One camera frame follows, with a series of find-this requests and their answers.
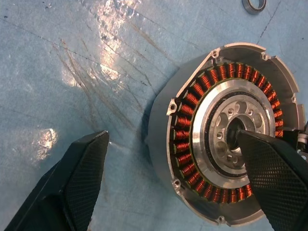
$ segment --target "electric motor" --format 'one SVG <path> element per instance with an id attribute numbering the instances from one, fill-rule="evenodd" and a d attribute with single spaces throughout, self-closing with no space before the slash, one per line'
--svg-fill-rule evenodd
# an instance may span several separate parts
<path id="1" fill-rule="evenodd" d="M 209 222 L 256 221 L 264 214 L 234 131 L 282 138 L 284 131 L 302 130 L 297 92 L 287 66 L 255 44 L 228 44 L 190 61 L 152 106 L 148 145 L 157 175 Z"/>

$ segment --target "screw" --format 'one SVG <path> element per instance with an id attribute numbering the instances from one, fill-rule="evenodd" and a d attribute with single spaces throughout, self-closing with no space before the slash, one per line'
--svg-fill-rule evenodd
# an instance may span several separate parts
<path id="1" fill-rule="evenodd" d="M 230 108 L 230 109 L 228 110 L 228 114 L 229 114 L 229 115 L 233 115 L 233 112 L 234 112 L 234 110 L 233 110 L 232 108 Z"/>
<path id="2" fill-rule="evenodd" d="M 221 138 L 222 138 L 222 133 L 221 133 L 221 132 L 217 133 L 217 138 L 218 138 L 218 139 L 221 139 Z"/>

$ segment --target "carbon fiber texture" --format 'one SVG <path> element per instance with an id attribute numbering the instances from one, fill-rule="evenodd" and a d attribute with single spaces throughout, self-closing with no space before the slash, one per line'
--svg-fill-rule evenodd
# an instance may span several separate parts
<path id="1" fill-rule="evenodd" d="M 268 142 L 244 135 L 238 141 L 253 193 L 272 227 L 294 231 L 307 206 L 307 186 Z"/>
<path id="2" fill-rule="evenodd" d="M 70 178 L 64 196 L 77 231 L 86 231 L 100 191 L 108 139 L 93 141 Z"/>

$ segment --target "copper coil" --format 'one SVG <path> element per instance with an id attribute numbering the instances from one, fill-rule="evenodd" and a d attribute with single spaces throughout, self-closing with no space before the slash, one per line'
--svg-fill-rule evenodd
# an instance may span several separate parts
<path id="1" fill-rule="evenodd" d="M 260 73 L 257 70 L 254 70 L 251 74 L 250 81 L 256 83 Z"/>
<path id="2" fill-rule="evenodd" d="M 187 150 L 189 148 L 189 143 L 177 143 L 174 144 L 173 146 L 174 146 L 174 153 L 177 154 Z"/>
<path id="3" fill-rule="evenodd" d="M 227 79 L 227 70 L 223 64 L 218 67 L 218 71 L 219 71 L 221 80 Z"/>
<path id="4" fill-rule="evenodd" d="M 219 198 L 220 198 L 220 189 L 219 188 L 215 188 L 214 192 L 213 192 L 212 201 L 217 203 L 219 201 Z"/>
<path id="5" fill-rule="evenodd" d="M 237 200 L 236 200 L 236 190 L 231 189 L 230 190 L 230 203 L 235 203 L 235 202 L 237 202 Z"/>
<path id="6" fill-rule="evenodd" d="M 229 192 L 227 189 L 222 190 L 222 195 L 220 198 L 221 203 L 227 203 L 228 202 L 228 197 L 229 197 Z"/>
<path id="7" fill-rule="evenodd" d="M 283 120 L 282 119 L 278 119 L 275 121 L 275 126 L 278 127 L 282 127 L 283 126 Z"/>
<path id="8" fill-rule="evenodd" d="M 263 92 L 264 92 L 264 94 L 267 95 L 267 93 L 269 92 L 270 89 L 271 89 L 271 84 L 270 84 L 269 82 L 267 82 L 267 83 L 265 84 L 265 86 L 263 87 Z"/>
<path id="9" fill-rule="evenodd" d="M 195 185 L 197 183 L 199 178 L 200 178 L 200 173 L 199 172 L 195 172 L 191 177 L 189 177 L 187 182 L 189 183 L 189 185 L 193 186 L 193 185 Z"/>
<path id="10" fill-rule="evenodd" d="M 252 72 L 251 66 L 246 65 L 243 79 L 249 80 L 251 72 Z"/>
<path id="11" fill-rule="evenodd" d="M 196 167 L 194 166 L 193 163 L 191 163 L 191 164 L 187 165 L 185 168 L 183 168 L 181 170 L 181 173 L 184 177 L 186 177 L 186 176 L 192 174 L 195 170 L 196 170 Z"/>
<path id="12" fill-rule="evenodd" d="M 173 130 L 173 140 L 183 140 L 189 137 L 189 131 Z"/>
<path id="13" fill-rule="evenodd" d="M 277 93 L 272 90 L 269 94 L 268 94 L 268 100 L 271 102 L 273 99 L 275 99 L 277 96 Z"/>
<path id="14" fill-rule="evenodd" d="M 278 110 L 274 111 L 274 117 L 275 118 L 278 118 L 280 116 L 282 116 L 282 110 L 281 109 L 278 109 Z"/>
<path id="15" fill-rule="evenodd" d="M 193 109 L 190 106 L 181 103 L 179 108 L 180 108 L 180 112 L 187 114 L 187 115 L 190 115 L 190 116 L 193 115 Z"/>
<path id="16" fill-rule="evenodd" d="M 212 194 L 212 190 L 213 190 L 213 185 L 208 183 L 206 186 L 205 192 L 203 194 L 203 197 L 205 197 L 206 199 L 209 199 Z"/>
<path id="17" fill-rule="evenodd" d="M 206 89 L 209 89 L 209 88 L 212 86 L 212 84 L 211 84 L 209 78 L 208 78 L 205 74 L 203 74 L 203 75 L 200 77 L 200 79 L 201 79 L 201 81 L 203 82 L 203 84 L 204 84 L 204 86 L 206 87 Z"/>
<path id="18" fill-rule="evenodd" d="M 200 96 L 200 97 L 203 96 L 204 91 L 203 91 L 203 89 L 202 89 L 202 87 L 201 87 L 201 85 L 200 85 L 199 83 L 194 82 L 194 83 L 192 84 L 192 88 L 194 89 L 195 93 L 196 93 L 198 96 Z"/>
<path id="19" fill-rule="evenodd" d="M 280 106 L 279 100 L 275 100 L 274 102 L 271 103 L 271 107 L 272 107 L 273 110 L 276 109 L 279 106 Z"/>
<path id="20" fill-rule="evenodd" d="M 244 188 L 238 188 L 238 189 L 237 189 L 237 192 L 238 192 L 239 201 L 245 199 L 245 191 L 244 191 Z"/>
<path id="21" fill-rule="evenodd" d="M 263 87 L 265 81 L 266 81 L 265 76 L 261 76 L 261 77 L 259 78 L 259 81 L 258 81 L 258 83 L 257 83 L 257 86 L 258 86 L 259 88 Z"/>
<path id="22" fill-rule="evenodd" d="M 247 184 L 244 186 L 246 197 L 250 197 L 252 195 L 252 190 L 250 184 Z"/>
<path id="23" fill-rule="evenodd" d="M 197 184 L 195 190 L 196 190 L 197 193 L 201 193 L 202 190 L 204 189 L 204 187 L 205 187 L 205 180 L 202 179 L 202 180 Z"/>
<path id="24" fill-rule="evenodd" d="M 178 117 L 175 120 L 175 125 L 176 126 L 181 126 L 181 127 L 189 127 L 191 125 L 191 121 L 187 119 L 186 117 Z"/>
<path id="25" fill-rule="evenodd" d="M 194 106 L 196 106 L 198 103 L 198 99 L 193 94 L 189 93 L 188 91 L 186 91 L 184 95 L 184 99 L 190 102 L 191 104 L 193 104 Z"/>
<path id="26" fill-rule="evenodd" d="M 212 68 L 209 70 L 209 72 L 211 74 L 211 77 L 214 83 L 218 83 L 219 79 L 218 79 L 217 71 L 214 68 Z"/>
<path id="27" fill-rule="evenodd" d="M 244 65 L 237 63 L 236 64 L 236 74 L 238 78 L 242 78 L 243 76 Z"/>
<path id="28" fill-rule="evenodd" d="M 229 77 L 234 78 L 234 72 L 235 72 L 234 63 L 227 64 L 227 66 L 228 66 Z"/>
<path id="29" fill-rule="evenodd" d="M 276 137 L 282 137 L 283 136 L 283 130 L 276 130 L 275 131 L 275 136 Z"/>
<path id="30" fill-rule="evenodd" d="M 192 160 L 192 154 L 191 153 L 184 154 L 184 155 L 181 155 L 179 157 L 176 157 L 178 167 L 183 166 L 184 164 L 187 164 L 191 160 Z"/>

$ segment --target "blue surface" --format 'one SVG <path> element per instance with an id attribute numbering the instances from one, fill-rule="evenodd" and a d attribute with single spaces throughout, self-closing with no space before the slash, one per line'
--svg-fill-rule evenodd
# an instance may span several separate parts
<path id="1" fill-rule="evenodd" d="M 280 56 L 306 99 L 307 10 L 306 0 L 269 0 L 257 16 L 241 0 L 2 0 L 0 230 L 71 142 L 102 129 L 92 231 L 235 230 L 160 184 L 144 143 L 151 105 L 181 64 L 236 41 Z M 272 229 L 263 218 L 237 230 Z"/>

